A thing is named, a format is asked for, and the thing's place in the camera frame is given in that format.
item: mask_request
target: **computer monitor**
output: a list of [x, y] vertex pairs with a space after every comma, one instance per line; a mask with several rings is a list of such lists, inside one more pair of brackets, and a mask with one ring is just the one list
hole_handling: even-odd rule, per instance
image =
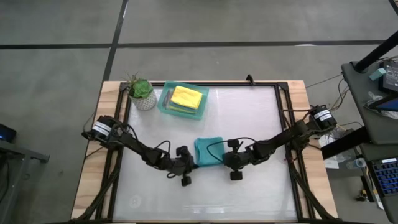
[[371, 103], [369, 108], [375, 110], [398, 111], [398, 94], [389, 95], [379, 101]]

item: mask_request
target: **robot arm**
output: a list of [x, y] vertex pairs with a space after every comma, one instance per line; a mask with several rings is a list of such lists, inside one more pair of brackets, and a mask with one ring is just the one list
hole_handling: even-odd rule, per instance
[[278, 147], [289, 144], [292, 149], [300, 152], [308, 145], [310, 136], [325, 134], [336, 126], [336, 120], [324, 106], [316, 106], [308, 113], [308, 123], [297, 121], [272, 139], [246, 146], [244, 152], [238, 152], [241, 145], [238, 139], [228, 140], [228, 147], [232, 147], [233, 151], [223, 154], [223, 163], [233, 170], [230, 173], [231, 180], [241, 180], [242, 172], [239, 169], [248, 164], [257, 165], [267, 161]]
[[98, 141], [101, 146], [115, 150], [118, 147], [127, 147], [141, 156], [141, 159], [148, 165], [158, 170], [166, 170], [170, 174], [183, 175], [182, 186], [191, 184], [187, 174], [198, 166], [193, 162], [193, 157], [186, 146], [177, 148], [177, 158], [170, 158], [170, 153], [159, 149], [151, 148], [133, 136], [129, 129], [130, 125], [124, 124], [110, 116], [100, 116], [90, 131], [81, 135], [90, 141]]

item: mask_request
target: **white label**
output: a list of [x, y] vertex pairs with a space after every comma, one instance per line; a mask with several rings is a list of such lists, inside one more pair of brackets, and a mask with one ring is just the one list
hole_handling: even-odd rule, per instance
[[324, 121], [324, 120], [326, 120], [326, 119], [328, 119], [328, 118], [331, 118], [331, 114], [323, 115], [322, 117], [319, 118], [319, 120], [320, 120], [320, 121]]
[[103, 128], [103, 129], [105, 129], [105, 130], [107, 130], [107, 131], [111, 131], [111, 130], [112, 130], [111, 127], [109, 127], [108, 125], [103, 124], [103, 123], [101, 123], [101, 122], [99, 122], [99, 121], [96, 121], [96, 122], [94, 123], [94, 126], [98, 126], [98, 127]]
[[99, 126], [93, 126], [93, 129], [101, 134], [104, 134], [105, 136], [109, 135], [109, 131], [104, 130], [102, 128], [100, 128]]
[[396, 158], [392, 158], [392, 159], [383, 159], [381, 162], [382, 162], [382, 163], [397, 162], [397, 159], [396, 159]]
[[328, 113], [330, 113], [329, 110], [324, 110], [324, 111], [321, 111], [321, 112], [317, 113], [317, 114], [314, 115], [313, 117], [314, 117], [315, 119], [317, 119], [317, 118], [319, 118], [319, 117], [321, 117], [321, 116], [323, 116], [323, 115], [325, 115], [325, 114], [328, 114]]

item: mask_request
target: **wooden table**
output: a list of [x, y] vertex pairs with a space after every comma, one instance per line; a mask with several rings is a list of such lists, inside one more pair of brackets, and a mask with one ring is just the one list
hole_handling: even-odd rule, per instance
[[[256, 83], [261, 83], [261, 82], [276, 82], [276, 81], [275, 80], [256, 81]], [[294, 110], [304, 110], [310, 107], [308, 102], [307, 92], [305, 90], [304, 81], [281, 80], [278, 82], [288, 83], [290, 90], [290, 98]], [[99, 116], [103, 115], [114, 116], [116, 100], [118, 98], [118, 93], [119, 93], [119, 86], [120, 82], [112, 81], [112, 82], [103, 83], [94, 120], [97, 120]], [[124, 118], [124, 109], [126, 106], [126, 100], [127, 97], [124, 96], [121, 113], [120, 113], [120, 120], [123, 120]], [[305, 112], [295, 112], [294, 113], [295, 119], [296, 120], [302, 119], [304, 114]], [[311, 140], [311, 144], [318, 145], [316, 140]], [[90, 142], [86, 153], [89, 154], [98, 149], [99, 147], [100, 145], [97, 142]], [[89, 159], [85, 161], [83, 165], [83, 170], [81, 172], [80, 183], [78, 186], [75, 204], [73, 206], [72, 218], [77, 218], [79, 215], [81, 215], [86, 210], [87, 206], [93, 201], [96, 194], [99, 192], [101, 187], [103, 171], [104, 171], [105, 159], [106, 159], [106, 150], [104, 149], [93, 154], [92, 156], [90, 156]], [[331, 193], [330, 184], [326, 173], [325, 165], [323, 163], [321, 151], [313, 147], [307, 147], [303, 151], [303, 159], [307, 171], [308, 183], [310, 185], [312, 192], [315, 194], [319, 202], [326, 208], [326, 210], [334, 217], [337, 217], [335, 202], [333, 200], [333, 196]], [[103, 209], [104, 217], [106, 216], [106, 211], [108, 210], [109, 195], [110, 195], [110, 190], [108, 191], [105, 198], [104, 209]], [[305, 196], [301, 192], [301, 190], [300, 190], [300, 201], [302, 203], [304, 217], [308, 217]]]

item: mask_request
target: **gray concrete floor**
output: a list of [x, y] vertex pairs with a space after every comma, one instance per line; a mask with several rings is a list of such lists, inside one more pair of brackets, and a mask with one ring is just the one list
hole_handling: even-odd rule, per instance
[[[121, 2], [0, 0], [0, 45], [110, 43]], [[387, 0], [130, 0], [120, 42], [378, 40], [397, 29], [398, 16]], [[311, 85], [373, 48], [118, 49], [110, 80], [137, 71], [151, 80], [232, 80], [250, 73], [258, 80]], [[14, 223], [69, 219], [87, 145], [80, 132], [96, 107], [108, 54], [109, 49], [0, 50], [0, 123], [18, 131], [19, 145], [51, 155], [48, 164], [31, 165]], [[311, 104], [332, 104], [339, 80], [308, 88]], [[361, 122], [351, 95], [335, 116], [339, 123]], [[340, 218], [388, 223], [375, 204], [353, 200], [359, 179], [330, 182]]]

